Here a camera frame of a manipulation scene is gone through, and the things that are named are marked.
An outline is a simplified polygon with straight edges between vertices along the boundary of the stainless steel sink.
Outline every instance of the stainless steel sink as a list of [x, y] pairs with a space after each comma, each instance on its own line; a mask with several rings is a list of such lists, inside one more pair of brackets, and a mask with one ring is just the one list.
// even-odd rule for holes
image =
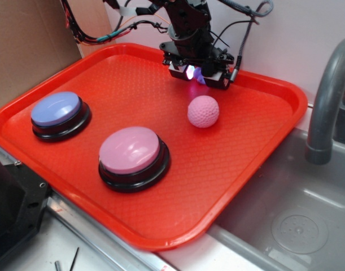
[[293, 130], [209, 231], [263, 269], [345, 270], [345, 145], [313, 165], [306, 139]]

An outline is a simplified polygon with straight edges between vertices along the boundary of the gray faucet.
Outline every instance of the gray faucet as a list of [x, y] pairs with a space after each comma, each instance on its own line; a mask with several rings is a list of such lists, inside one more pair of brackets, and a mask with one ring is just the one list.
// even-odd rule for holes
[[328, 163], [333, 139], [345, 144], [345, 39], [335, 48], [320, 81], [305, 158], [317, 165]]

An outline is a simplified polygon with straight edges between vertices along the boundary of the pink button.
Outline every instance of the pink button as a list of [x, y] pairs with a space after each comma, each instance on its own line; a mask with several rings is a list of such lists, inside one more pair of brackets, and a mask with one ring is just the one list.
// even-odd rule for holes
[[114, 174], [131, 174], [148, 167], [158, 156], [158, 136], [145, 127], [129, 127], [110, 135], [99, 149], [103, 166]]

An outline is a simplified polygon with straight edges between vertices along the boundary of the orange plastic tray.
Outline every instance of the orange plastic tray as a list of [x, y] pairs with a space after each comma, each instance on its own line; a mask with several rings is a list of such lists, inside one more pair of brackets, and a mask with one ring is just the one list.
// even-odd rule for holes
[[[162, 60], [159, 50], [113, 45], [0, 110], [1, 147], [123, 240], [150, 251], [204, 233], [307, 108], [304, 93], [284, 81], [240, 71], [228, 90], [210, 89], [171, 77]], [[66, 141], [39, 141], [32, 108], [66, 90], [90, 106], [90, 124]], [[187, 119], [198, 95], [210, 95], [220, 106], [217, 123], [207, 129]], [[113, 132], [135, 125], [152, 129], [168, 145], [171, 167], [145, 191], [117, 193], [98, 174], [99, 148]]]

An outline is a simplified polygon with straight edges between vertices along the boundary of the purple light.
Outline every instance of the purple light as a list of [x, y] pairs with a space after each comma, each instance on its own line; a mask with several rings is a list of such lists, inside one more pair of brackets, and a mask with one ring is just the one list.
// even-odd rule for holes
[[185, 71], [187, 79], [191, 80], [194, 77], [194, 71], [195, 71], [194, 66], [191, 66], [191, 65], [187, 66], [186, 71]]

